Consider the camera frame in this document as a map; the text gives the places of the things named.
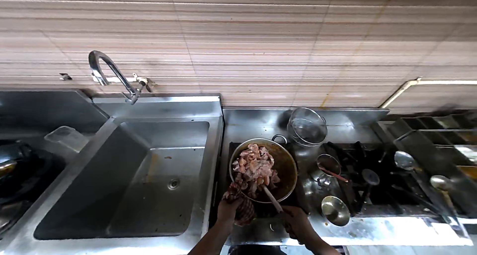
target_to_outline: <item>checkered cloth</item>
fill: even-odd
[[[240,204],[240,206],[238,206],[235,212],[235,224],[238,226],[244,226],[250,224],[252,220],[255,219],[256,215],[252,200],[244,196],[244,194],[241,192],[240,185],[232,182],[227,191],[224,193],[222,199],[232,203],[239,197],[243,198],[243,202]]]

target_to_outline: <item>pot handle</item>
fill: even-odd
[[[273,136],[273,137],[271,138],[271,140],[274,141],[274,142],[276,142],[276,141],[275,141],[275,138],[276,138],[276,137],[281,137],[281,138],[283,138],[283,139],[285,140],[285,144],[288,143],[287,137],[286,137],[286,136],[283,136],[283,135],[281,135],[281,134],[277,134],[277,135]]]

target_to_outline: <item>gooseneck faucet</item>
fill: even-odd
[[[121,83],[126,87],[126,90],[129,92],[129,95],[126,95],[123,93],[123,95],[126,97],[126,101],[134,104],[137,99],[139,98],[139,95],[141,94],[141,90],[143,89],[144,86],[149,90],[149,87],[147,86],[147,79],[145,77],[140,77],[138,78],[136,74],[134,75],[134,78],[137,79],[137,81],[141,84],[140,89],[138,88],[133,88],[127,79],[122,75],[121,71],[117,68],[116,64],[111,60],[110,57],[108,57],[106,54],[104,54],[101,51],[93,50],[90,52],[88,56],[88,61],[92,70],[92,75],[98,79],[98,82],[102,86],[109,85],[110,82],[106,79],[106,77],[103,74],[103,71],[101,70],[101,67],[99,66],[99,59],[102,59],[108,66],[111,68],[111,70],[115,73],[115,75],[119,78]]]

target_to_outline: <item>sink basin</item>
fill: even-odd
[[[123,121],[37,226],[34,237],[180,235],[198,197],[209,122]]]

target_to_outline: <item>backsplash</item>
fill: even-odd
[[[0,85],[124,91],[92,80],[99,50],[155,93],[377,107],[419,76],[477,80],[476,41],[477,0],[0,0]],[[476,90],[411,87],[389,107],[475,108]]]

